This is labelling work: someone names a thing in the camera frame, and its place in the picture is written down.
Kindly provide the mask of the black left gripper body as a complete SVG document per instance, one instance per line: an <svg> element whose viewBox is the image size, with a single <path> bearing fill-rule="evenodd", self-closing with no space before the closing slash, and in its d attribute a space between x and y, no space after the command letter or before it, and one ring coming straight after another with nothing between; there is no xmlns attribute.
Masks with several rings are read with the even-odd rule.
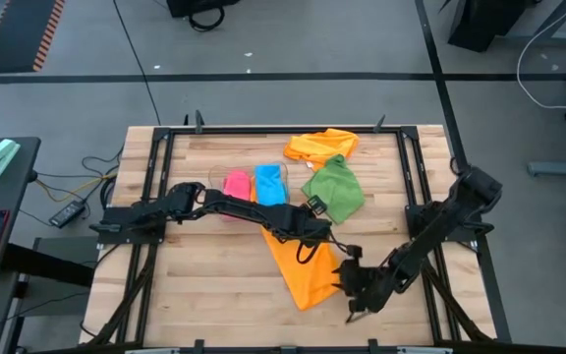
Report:
<svg viewBox="0 0 566 354"><path fill-rule="evenodd" d="M298 240L303 245L327 242L331 222L317 217L304 206L279 206L275 217L275 237L280 241Z"/></svg>

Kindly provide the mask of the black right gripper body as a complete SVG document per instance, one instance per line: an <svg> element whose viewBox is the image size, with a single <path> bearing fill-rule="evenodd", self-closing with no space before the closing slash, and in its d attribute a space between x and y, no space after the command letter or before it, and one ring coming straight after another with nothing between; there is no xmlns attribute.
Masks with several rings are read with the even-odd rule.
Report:
<svg viewBox="0 0 566 354"><path fill-rule="evenodd" d="M357 259L347 259L338 275L344 293L349 298L351 314L378 313L392 293L392 270L387 266L361 266Z"/></svg>

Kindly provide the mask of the green microfiber towel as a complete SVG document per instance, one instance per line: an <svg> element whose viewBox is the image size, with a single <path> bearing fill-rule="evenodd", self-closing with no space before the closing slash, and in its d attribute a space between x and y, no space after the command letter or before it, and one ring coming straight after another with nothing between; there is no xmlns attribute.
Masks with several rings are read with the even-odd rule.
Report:
<svg viewBox="0 0 566 354"><path fill-rule="evenodd" d="M336 224L346 221L366 202L365 194L346 157L330 157L302 187L308 197L318 197L326 205L326 214Z"/></svg>

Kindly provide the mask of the blue microfiber towel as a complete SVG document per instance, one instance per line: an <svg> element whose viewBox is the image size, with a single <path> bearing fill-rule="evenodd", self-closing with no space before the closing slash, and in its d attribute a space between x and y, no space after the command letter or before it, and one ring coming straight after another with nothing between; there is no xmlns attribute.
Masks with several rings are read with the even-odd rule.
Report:
<svg viewBox="0 0 566 354"><path fill-rule="evenodd" d="M262 205L287 203L287 188L279 164L263 164L255 168L255 189L256 200Z"/></svg>

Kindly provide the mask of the pink microfiber towel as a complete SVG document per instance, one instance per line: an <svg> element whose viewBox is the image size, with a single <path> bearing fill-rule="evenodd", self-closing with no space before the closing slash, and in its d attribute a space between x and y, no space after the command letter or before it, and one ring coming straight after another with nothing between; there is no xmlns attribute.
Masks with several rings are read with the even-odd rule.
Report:
<svg viewBox="0 0 566 354"><path fill-rule="evenodd" d="M225 195L249 201L252 192L252 178L241 170L232 170L224 179L223 193Z"/></svg>

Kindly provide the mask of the clear plastic bin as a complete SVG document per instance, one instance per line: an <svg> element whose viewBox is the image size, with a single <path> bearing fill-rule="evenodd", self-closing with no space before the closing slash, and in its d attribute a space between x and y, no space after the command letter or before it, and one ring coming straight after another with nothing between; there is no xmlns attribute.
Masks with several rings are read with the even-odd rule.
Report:
<svg viewBox="0 0 566 354"><path fill-rule="evenodd" d="M263 164L279 164L281 168L281 178L286 185L287 188L287 203L290 201L290 192L288 187L288 169L287 166L283 162L271 162L271 163L263 163ZM246 165L246 166L224 166L224 165L216 165L210 168L208 173L208 184L211 188L217 189L222 191L223 189L223 182L225 177L232 171L232 170L241 170L246 172L252 177L255 177L255 168L258 165Z"/></svg>

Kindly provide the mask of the grey table foot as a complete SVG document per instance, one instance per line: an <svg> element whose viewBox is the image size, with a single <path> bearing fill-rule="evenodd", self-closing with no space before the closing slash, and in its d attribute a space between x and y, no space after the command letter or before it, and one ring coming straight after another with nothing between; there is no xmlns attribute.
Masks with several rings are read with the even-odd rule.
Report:
<svg viewBox="0 0 566 354"><path fill-rule="evenodd" d="M532 176L561 175L566 176L566 162L529 162L528 172Z"/></svg>

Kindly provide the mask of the black power adapter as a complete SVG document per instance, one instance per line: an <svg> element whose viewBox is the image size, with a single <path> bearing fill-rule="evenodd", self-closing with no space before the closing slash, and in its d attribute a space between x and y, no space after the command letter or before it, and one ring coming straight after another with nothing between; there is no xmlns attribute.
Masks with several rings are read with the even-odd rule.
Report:
<svg viewBox="0 0 566 354"><path fill-rule="evenodd" d="M48 219L51 226L62 229L85 211L85 203L71 201Z"/></svg>

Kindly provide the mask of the black equipment on stand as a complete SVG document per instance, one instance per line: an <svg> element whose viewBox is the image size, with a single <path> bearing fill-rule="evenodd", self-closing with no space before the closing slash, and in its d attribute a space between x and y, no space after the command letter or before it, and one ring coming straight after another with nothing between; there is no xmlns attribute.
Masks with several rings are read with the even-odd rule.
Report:
<svg viewBox="0 0 566 354"><path fill-rule="evenodd" d="M473 52L485 52L496 39L528 44L566 45L566 0L533 33L511 33L527 9L543 0L457 0L448 43Z"/></svg>

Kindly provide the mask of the black orange-striped floor mat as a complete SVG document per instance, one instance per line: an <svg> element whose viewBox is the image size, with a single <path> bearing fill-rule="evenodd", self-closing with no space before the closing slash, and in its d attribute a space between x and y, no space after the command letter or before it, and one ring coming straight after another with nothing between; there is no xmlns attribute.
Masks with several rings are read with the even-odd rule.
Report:
<svg viewBox="0 0 566 354"><path fill-rule="evenodd" d="M0 0L0 74L42 70L66 1Z"/></svg>

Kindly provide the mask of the black aluminium table frame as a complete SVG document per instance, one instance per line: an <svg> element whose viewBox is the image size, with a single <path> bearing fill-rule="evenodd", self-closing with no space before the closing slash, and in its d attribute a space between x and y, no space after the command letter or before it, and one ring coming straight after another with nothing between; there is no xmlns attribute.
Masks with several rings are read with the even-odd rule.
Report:
<svg viewBox="0 0 566 354"><path fill-rule="evenodd" d="M283 149L301 126L205 126L200 135L183 126L175 138L160 142L158 154L149 127L129 128L113 203L127 206L144 190L157 193L170 184L208 184L211 167L282 161ZM349 164L366 195L365 205L334 229L336 238L364 250L368 266L378 264L407 238L409 199L443 199L455 177L442 126L406 130L386 126L379 134L358 125L360 138ZM142 313L140 306L147 306ZM272 353L296 350L363 349L375 338L383 349L427 345L432 341L423 284L393 295L385 308L346 323L345 296L337 293L300 311L259 228L252 223L209 215L168 226L157 250L151 291L130 311L127 335L144 323L146 348L170 347L186 353L196 339L204 349Z"/></svg>

